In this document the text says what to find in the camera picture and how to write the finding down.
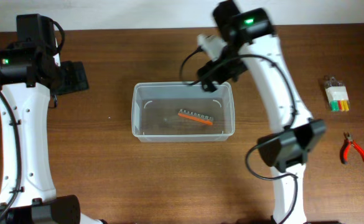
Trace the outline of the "orange screwdriver bit holder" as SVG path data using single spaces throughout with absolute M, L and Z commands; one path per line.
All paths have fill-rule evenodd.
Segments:
M 206 124 L 209 126 L 213 125 L 213 118 L 208 115 L 204 115 L 204 114 L 200 114 L 200 113 L 196 113 L 196 112 L 192 112 L 192 111 L 187 111 L 184 109 L 180 109 L 178 112 L 178 115 L 182 118 L 186 118 L 186 119 L 196 121 L 196 122 L 199 122 L 202 124 Z

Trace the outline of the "clear plastic container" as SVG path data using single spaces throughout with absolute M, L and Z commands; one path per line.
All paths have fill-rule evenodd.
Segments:
M 235 132 L 227 82 L 213 93 L 181 82 L 138 83 L 131 108 L 132 134 L 141 142 L 225 141 Z

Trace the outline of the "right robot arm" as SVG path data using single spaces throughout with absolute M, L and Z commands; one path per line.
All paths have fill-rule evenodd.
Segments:
M 271 169 L 273 223 L 307 223 L 303 176 L 308 154 L 325 133 L 325 123 L 313 118 L 299 96 L 279 36 L 263 8 L 241 12 L 234 1 L 222 1 L 213 18 L 220 36 L 198 37 L 198 45 L 211 60 L 197 72 L 197 81 L 204 91 L 214 92 L 215 83 L 237 80 L 243 72 L 250 72 L 272 133 L 258 139 L 245 162 L 259 151 Z

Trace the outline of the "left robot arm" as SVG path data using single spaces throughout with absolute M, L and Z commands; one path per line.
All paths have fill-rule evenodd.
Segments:
M 16 25 L 17 40 L 0 50 L 0 223 L 93 223 L 77 196 L 57 195 L 47 141 L 47 113 L 57 97 L 89 87 L 84 66 L 60 61 L 58 22 L 24 14 Z

